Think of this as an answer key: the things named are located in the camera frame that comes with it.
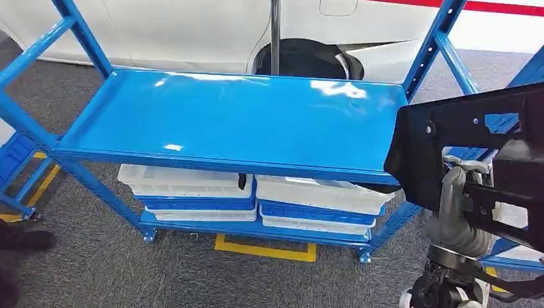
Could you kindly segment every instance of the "metal pole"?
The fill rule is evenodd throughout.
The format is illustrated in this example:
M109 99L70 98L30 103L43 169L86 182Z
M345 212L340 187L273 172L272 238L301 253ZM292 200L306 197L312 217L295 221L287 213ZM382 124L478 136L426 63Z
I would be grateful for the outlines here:
M270 6L270 72L272 75L280 74L280 1L281 0L271 0Z

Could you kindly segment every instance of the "red stripe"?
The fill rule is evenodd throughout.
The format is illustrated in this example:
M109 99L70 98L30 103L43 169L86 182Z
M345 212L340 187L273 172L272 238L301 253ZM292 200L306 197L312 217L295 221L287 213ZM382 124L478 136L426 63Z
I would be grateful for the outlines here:
M419 5L419 6L433 6L436 8L439 8L440 5L442 4L442 0L373 0L373 1L398 3L398 4L410 4L410 5ZM464 6L464 10L544 17L544 7L520 5L520 4L467 1Z

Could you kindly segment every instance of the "yellow floor marking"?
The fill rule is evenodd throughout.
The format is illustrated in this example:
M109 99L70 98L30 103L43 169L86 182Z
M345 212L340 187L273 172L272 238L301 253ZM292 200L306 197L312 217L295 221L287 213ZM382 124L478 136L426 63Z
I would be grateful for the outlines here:
M218 234L216 237L215 250L223 250L226 252L247 253L250 255L260 255L261 257L315 262L317 246L314 243L308 243L308 252L292 252L290 250L283 250L283 249L250 246L250 245L243 245L243 244L236 244L236 243L227 243L225 242L225 235Z
M486 272L495 278L497 277L497 271L495 270L495 268L492 268L491 266L486 267ZM508 292L505 289L501 289L499 287L495 287L495 286L491 286L491 287L493 288L495 292Z
M38 187L38 189L36 189L32 197L30 197L30 201L28 202L29 207L33 207L34 205L36 205L36 202L38 202L38 199L40 199L40 197L42 196L44 191L46 191L51 181L53 181L53 178L55 177L59 169L60 167L58 165L55 165L52 168L52 170L46 176L46 179L40 184L40 187Z
M39 158L39 159L45 159L47 157L47 155L43 152L36 152L34 153L34 158Z
M18 214L0 214L0 219L7 223L15 223L22 220L21 215Z

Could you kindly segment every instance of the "person's shoe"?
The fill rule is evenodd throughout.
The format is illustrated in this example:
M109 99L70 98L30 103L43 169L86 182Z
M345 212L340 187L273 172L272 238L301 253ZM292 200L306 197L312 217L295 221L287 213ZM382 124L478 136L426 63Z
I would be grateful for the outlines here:
M45 230L12 232L11 235L4 241L0 241L0 249L48 250L56 244L55 235Z
M56 237L49 231L25 231L0 219L0 249L47 250L55 243Z
M19 300L19 288L11 277L0 271L0 308L13 308Z

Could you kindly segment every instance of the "blue plastic crate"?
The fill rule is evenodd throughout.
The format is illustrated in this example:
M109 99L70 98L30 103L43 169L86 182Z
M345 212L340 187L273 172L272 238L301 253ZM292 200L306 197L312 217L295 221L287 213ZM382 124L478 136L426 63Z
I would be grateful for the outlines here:
M292 203L284 203L270 200L259 200L261 213L266 216L311 219L320 221L334 221L337 223L353 223L358 225L374 225L376 215L345 212L343 210L322 209ZM379 215L385 213L382 206Z
M249 198L134 196L149 210L253 210L257 181L253 177Z
M0 190L4 191L21 172L33 151L34 144L19 133L0 148Z

